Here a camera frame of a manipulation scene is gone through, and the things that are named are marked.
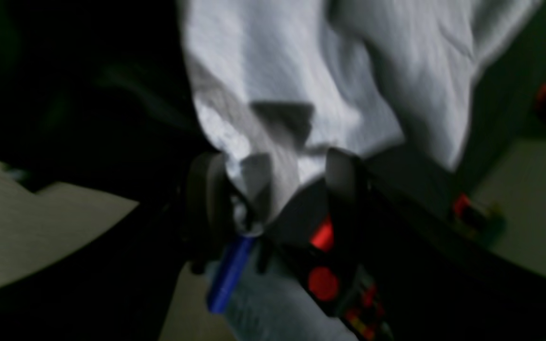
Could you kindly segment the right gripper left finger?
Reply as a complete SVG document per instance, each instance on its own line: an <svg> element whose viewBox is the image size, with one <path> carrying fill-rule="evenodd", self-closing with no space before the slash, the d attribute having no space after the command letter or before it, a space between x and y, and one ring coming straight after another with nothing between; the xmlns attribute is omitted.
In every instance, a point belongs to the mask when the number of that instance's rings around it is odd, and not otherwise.
<svg viewBox="0 0 546 341"><path fill-rule="evenodd" d="M222 319L208 312L207 304L211 285L207 267L222 257L232 235L229 193L220 153L198 155L180 177L169 220L181 254L159 341L233 340Z"/></svg>

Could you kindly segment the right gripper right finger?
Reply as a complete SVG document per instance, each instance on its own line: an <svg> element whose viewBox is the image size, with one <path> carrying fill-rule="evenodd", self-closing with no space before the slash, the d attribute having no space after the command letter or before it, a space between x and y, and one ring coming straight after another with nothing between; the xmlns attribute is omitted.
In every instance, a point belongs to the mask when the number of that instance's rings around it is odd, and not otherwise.
<svg viewBox="0 0 546 341"><path fill-rule="evenodd" d="M334 250L373 276L397 341L546 340L546 277L492 254L327 152Z"/></svg>

